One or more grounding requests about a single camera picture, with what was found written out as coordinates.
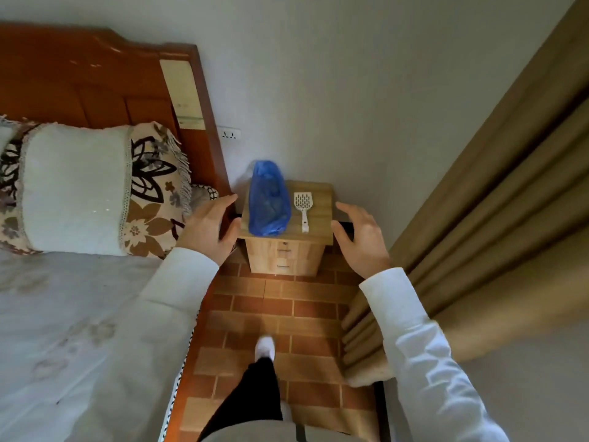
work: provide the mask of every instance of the floor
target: floor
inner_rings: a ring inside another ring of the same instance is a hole
[[[239,247],[202,303],[166,442],[194,442],[239,382],[261,334],[276,343],[282,399],[296,423],[378,441],[372,387],[351,388],[339,367],[340,320],[361,278],[337,247],[327,247],[317,277],[251,273]]]

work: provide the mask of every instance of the white shoe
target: white shoe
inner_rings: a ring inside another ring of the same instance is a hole
[[[254,351],[254,361],[258,361],[260,358],[270,358],[274,361],[274,355],[276,349],[274,348],[274,340],[269,335],[261,336],[256,343],[256,349]]]
[[[291,412],[291,406],[287,402],[280,401],[280,410],[282,412],[282,420],[284,422],[293,421],[293,413]]]

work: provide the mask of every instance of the white sleeve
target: white sleeve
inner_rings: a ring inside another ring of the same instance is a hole
[[[114,347],[69,442],[154,441],[218,265],[175,248],[120,319]]]
[[[415,442],[507,442],[402,268],[360,284],[382,331]]]

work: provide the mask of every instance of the power socket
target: power socket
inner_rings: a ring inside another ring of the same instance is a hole
[[[238,128],[217,127],[217,129],[219,132],[219,138],[231,141],[241,140],[241,130],[239,130]]]

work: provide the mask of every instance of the curtain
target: curtain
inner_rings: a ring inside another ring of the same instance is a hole
[[[466,361],[589,316],[589,0],[577,0],[390,251]],[[394,376],[362,292],[351,386]]]

